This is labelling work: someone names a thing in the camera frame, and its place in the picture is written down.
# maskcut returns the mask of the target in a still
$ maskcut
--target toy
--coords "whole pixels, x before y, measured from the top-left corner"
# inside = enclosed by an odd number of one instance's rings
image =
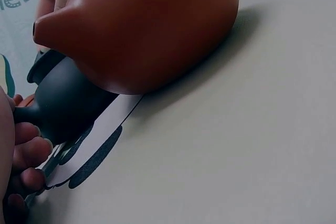
[[[118,94],[145,94],[175,80],[231,30],[239,0],[68,0],[34,23],[34,102],[16,122],[54,144],[78,138]]]

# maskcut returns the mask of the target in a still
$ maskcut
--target white table surface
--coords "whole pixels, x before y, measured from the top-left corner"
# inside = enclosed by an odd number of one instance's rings
[[[232,35],[146,97],[81,186],[30,223],[336,220],[336,2],[241,0]]]

